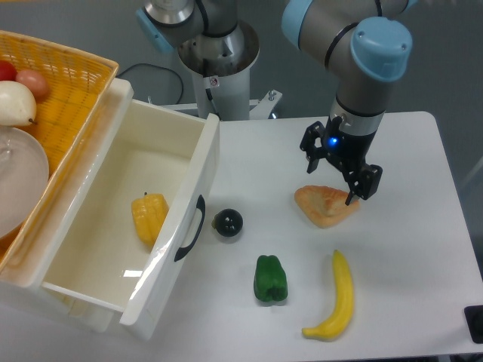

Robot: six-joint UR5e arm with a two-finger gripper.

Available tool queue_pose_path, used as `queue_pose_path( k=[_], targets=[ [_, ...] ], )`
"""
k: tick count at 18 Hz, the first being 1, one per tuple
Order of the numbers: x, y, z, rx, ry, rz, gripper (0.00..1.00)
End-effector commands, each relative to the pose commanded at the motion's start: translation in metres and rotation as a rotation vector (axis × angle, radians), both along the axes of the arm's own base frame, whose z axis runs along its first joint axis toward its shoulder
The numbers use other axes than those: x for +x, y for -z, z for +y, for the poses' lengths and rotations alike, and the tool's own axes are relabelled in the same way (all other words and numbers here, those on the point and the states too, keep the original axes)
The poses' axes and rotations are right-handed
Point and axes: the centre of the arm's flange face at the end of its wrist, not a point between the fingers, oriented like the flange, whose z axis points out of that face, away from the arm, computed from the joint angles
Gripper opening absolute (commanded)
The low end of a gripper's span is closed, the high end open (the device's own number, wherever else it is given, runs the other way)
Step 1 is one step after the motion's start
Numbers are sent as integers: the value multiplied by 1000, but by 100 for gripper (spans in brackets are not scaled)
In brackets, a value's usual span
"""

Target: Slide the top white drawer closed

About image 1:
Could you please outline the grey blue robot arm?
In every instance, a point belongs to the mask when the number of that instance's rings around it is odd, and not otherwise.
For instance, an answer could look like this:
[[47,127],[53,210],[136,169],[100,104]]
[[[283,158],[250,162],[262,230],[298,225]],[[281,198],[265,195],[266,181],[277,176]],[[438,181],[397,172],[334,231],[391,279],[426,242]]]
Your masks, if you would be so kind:
[[[326,124],[306,129],[300,148],[313,172],[325,159],[349,187],[347,202],[370,198],[382,169],[366,154],[394,84],[404,75],[412,37],[395,17],[409,1],[289,1],[281,19],[285,38],[310,55],[339,84]],[[249,116],[250,69],[260,43],[238,17],[234,1],[148,1],[136,16],[162,53],[176,51],[191,72],[198,113],[223,121]]]

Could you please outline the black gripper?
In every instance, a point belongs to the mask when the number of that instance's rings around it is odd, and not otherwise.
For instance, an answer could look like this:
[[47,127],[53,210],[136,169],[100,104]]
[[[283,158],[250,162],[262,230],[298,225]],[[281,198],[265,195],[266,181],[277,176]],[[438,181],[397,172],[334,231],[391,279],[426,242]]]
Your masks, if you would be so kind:
[[377,192],[383,168],[366,162],[374,134],[348,134],[340,130],[342,121],[337,116],[329,118],[325,126],[320,121],[308,126],[300,142],[300,150],[306,154],[307,173],[316,170],[321,159],[327,159],[341,173],[345,173],[349,186],[345,204],[349,206],[358,199],[368,200]]

